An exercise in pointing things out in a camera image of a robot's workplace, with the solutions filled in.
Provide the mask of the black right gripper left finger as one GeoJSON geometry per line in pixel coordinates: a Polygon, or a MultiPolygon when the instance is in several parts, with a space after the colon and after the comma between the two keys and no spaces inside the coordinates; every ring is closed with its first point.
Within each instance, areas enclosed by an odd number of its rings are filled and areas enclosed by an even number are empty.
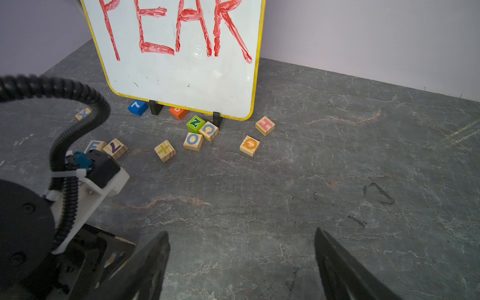
{"type": "Polygon", "coordinates": [[[158,300],[170,255],[169,235],[160,232],[125,267],[87,296],[89,300],[158,300]]]}

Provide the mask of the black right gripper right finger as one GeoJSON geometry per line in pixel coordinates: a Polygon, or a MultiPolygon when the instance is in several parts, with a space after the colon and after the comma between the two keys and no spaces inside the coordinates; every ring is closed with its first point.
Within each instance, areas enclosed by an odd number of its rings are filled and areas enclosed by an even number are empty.
{"type": "Polygon", "coordinates": [[[399,300],[328,232],[317,228],[314,249],[328,300],[399,300]]]}

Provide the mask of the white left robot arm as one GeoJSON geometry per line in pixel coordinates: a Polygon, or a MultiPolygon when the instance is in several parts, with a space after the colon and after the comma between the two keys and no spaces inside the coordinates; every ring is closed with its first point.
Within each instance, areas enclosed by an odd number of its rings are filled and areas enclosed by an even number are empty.
{"type": "Polygon", "coordinates": [[[65,252],[51,252],[50,206],[27,187],[1,181],[1,299],[84,300],[132,256],[135,244],[85,224],[65,252]]]}

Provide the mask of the wooden block blue R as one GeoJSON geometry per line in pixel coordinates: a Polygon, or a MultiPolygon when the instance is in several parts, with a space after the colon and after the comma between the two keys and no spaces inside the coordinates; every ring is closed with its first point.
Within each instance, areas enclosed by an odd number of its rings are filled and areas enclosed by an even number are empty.
{"type": "Polygon", "coordinates": [[[125,252],[113,252],[109,259],[104,264],[104,269],[120,268],[125,263],[125,252]]]}

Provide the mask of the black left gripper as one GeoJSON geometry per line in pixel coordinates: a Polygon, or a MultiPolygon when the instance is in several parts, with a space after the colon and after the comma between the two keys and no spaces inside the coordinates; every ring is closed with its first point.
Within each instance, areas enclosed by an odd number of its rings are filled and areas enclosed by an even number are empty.
{"type": "Polygon", "coordinates": [[[133,255],[135,243],[85,224],[61,254],[49,254],[32,274],[22,280],[37,300],[83,300],[117,270],[104,265],[113,252],[133,255]]]}

